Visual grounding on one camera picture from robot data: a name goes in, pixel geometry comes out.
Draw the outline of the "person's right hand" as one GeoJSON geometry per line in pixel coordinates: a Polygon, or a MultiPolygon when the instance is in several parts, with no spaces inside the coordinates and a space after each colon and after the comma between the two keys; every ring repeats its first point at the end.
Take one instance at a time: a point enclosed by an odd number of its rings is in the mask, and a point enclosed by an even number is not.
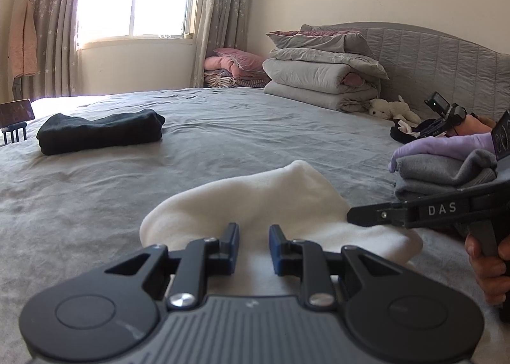
{"type": "Polygon", "coordinates": [[[491,305],[502,304],[510,289],[509,276],[505,276],[506,262],[510,257],[509,237],[499,244],[497,256],[483,255],[481,243],[471,234],[466,237],[465,250],[486,302],[491,305]]]}

